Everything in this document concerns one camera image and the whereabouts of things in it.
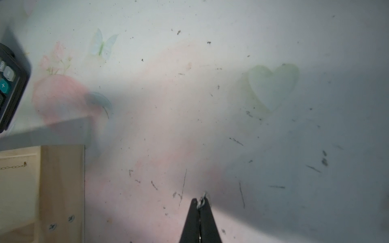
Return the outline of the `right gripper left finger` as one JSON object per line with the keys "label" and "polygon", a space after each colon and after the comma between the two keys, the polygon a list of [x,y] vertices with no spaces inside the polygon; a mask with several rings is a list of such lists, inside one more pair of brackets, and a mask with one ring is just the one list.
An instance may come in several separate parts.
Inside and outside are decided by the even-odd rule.
{"label": "right gripper left finger", "polygon": [[186,221],[179,243],[199,243],[200,242],[200,214],[197,209],[198,200],[193,198],[190,203]]}

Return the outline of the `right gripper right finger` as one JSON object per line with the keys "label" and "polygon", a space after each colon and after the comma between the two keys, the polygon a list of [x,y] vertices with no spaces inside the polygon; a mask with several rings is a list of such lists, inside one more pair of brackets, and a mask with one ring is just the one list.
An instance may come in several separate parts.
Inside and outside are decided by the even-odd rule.
{"label": "right gripper right finger", "polygon": [[199,205],[200,214],[200,242],[222,243],[215,219],[212,214],[209,200],[203,196]]}

